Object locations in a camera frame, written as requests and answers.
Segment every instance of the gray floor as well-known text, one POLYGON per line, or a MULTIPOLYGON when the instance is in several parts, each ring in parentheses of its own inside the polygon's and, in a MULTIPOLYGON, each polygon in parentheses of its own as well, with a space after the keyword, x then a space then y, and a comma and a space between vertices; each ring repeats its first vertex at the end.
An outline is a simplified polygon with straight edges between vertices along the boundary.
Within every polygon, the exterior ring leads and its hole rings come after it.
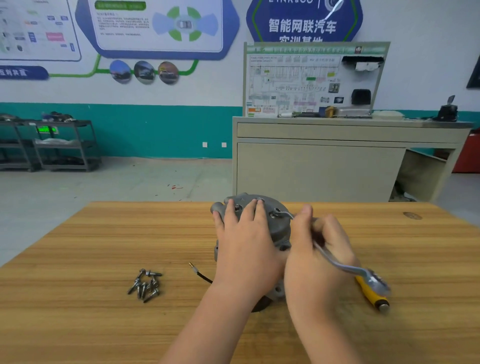
MULTIPOLYGON (((0 171, 0 266, 90 201, 222 201, 231 168, 223 159, 104 158, 91 173, 0 171)), ((438 205, 480 226, 480 175, 452 175, 438 205)))

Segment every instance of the teal wall stripe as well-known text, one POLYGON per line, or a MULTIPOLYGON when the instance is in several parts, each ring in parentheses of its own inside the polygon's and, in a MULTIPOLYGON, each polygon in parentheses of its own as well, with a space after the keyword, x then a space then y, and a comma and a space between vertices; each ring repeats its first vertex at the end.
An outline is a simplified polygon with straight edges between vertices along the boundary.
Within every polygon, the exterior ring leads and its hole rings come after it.
MULTIPOLYGON (((242 107, 0 103, 0 113, 25 119, 40 119, 43 112, 51 111, 92 120, 104 156, 232 158, 232 117, 241 116, 242 107)), ((437 114, 399 111, 411 118, 437 114)), ((459 119, 480 127, 480 112, 460 111, 459 119)))

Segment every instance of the hand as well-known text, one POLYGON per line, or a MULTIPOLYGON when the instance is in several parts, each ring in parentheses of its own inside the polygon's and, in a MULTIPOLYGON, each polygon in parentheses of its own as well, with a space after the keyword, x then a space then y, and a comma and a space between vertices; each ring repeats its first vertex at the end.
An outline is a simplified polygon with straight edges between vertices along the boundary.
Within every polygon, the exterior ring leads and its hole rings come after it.
POLYGON ((351 277, 330 264, 314 248, 312 229, 323 234, 326 248, 340 263, 358 264, 338 220, 327 215, 317 219, 312 226, 312 207, 305 205, 291 223, 292 248, 285 269, 285 293, 292 318, 294 315, 313 318, 327 314, 336 302, 340 286, 351 277))
POLYGON ((239 292, 253 306, 282 277, 287 252, 275 248, 268 230, 264 202, 252 200, 240 221, 229 200, 224 222, 213 212, 218 237, 218 257, 213 286, 239 292))

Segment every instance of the pile of screws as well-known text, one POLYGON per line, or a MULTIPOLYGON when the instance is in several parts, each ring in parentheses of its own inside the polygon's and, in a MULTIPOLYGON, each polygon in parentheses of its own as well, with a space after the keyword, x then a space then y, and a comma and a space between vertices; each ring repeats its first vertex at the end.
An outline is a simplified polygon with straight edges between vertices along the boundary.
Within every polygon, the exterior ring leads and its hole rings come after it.
POLYGON ((135 278, 133 286, 128 290, 128 294, 131 294, 134 290, 137 290, 137 297, 139 300, 143 300, 144 303, 147 303, 152 298, 157 297, 160 294, 158 287, 160 287, 160 282, 158 282, 157 277, 161 277, 162 273, 154 273, 151 270, 146 271, 145 269, 140 269, 140 274, 135 278), (142 277, 147 276, 151 277, 149 282, 142 282, 142 277))

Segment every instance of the wood grain surface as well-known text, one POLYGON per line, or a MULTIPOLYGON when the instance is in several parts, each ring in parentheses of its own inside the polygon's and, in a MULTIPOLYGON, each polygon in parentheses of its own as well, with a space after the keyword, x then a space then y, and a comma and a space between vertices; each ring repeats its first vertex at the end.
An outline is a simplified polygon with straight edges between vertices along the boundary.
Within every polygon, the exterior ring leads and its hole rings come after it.
MULTIPOLYGON (((208 288, 187 262, 214 276, 210 205, 92 203, 0 268, 0 363, 155 363, 208 288), (146 304, 126 294, 140 268, 164 273, 146 304)), ((313 206, 392 287, 388 316, 353 278, 338 304, 366 363, 480 363, 479 229, 423 203, 313 206)), ((309 363, 285 302, 251 314, 232 362, 309 363)))

